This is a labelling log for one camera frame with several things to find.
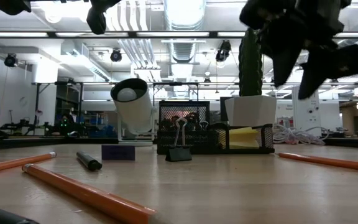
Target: potted cactus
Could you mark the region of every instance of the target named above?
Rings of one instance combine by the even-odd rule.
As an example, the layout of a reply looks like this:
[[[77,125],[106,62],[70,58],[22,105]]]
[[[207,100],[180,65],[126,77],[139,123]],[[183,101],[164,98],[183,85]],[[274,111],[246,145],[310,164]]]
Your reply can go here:
[[[273,124],[277,101],[262,96],[262,54],[257,34],[248,28],[239,49],[239,96],[225,101],[231,126]]]

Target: white pot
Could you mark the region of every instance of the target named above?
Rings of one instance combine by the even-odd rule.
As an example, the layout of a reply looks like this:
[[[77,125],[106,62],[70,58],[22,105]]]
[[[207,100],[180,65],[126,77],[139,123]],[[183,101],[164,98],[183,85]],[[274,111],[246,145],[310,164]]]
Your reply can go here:
[[[225,101],[230,126],[256,127],[275,123],[277,99],[270,96],[240,96]]]

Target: orange pencil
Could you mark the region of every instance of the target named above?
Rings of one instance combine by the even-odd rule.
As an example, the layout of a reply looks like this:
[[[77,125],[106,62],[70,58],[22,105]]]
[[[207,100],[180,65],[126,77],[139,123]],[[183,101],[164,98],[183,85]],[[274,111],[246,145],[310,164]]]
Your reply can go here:
[[[33,164],[23,171],[124,223],[163,224],[156,211]]]
[[[295,159],[298,161],[305,161],[305,162],[314,162],[318,164],[330,165],[330,166],[337,166],[337,167],[345,167],[349,169],[358,170],[358,162],[354,161],[345,161],[340,159],[328,159],[323,157],[316,157],[316,156],[303,156],[298,154],[292,153],[278,153],[278,156],[287,159]]]
[[[15,159],[15,160],[11,160],[11,161],[0,162],[0,170],[9,169],[12,167],[17,167],[17,166],[23,166],[24,164],[28,164],[31,162],[44,161],[44,160],[51,159],[54,157],[56,157],[56,152],[50,152],[48,154],[44,154],[44,155],[40,155],[40,156],[32,156],[32,157],[27,157],[27,158],[23,158],[23,159]]]

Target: lamp shade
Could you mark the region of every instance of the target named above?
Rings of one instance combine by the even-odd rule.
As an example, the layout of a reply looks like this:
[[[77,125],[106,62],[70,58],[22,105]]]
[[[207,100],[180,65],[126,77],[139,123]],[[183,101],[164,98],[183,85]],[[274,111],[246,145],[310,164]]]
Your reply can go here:
[[[121,81],[111,89],[110,94],[129,132],[142,134],[152,129],[153,107],[144,80],[130,78]]]

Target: white lamp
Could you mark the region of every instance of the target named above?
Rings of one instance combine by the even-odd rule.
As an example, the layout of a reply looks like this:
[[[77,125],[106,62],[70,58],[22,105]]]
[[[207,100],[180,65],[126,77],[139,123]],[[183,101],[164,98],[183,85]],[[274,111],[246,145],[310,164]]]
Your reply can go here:
[[[117,108],[119,143],[134,146],[151,146],[155,134],[154,109],[147,83],[140,78],[130,78],[119,82],[111,89],[110,94]],[[136,135],[149,134],[151,139],[146,141],[124,141],[122,139],[121,122],[126,124],[130,133]]]

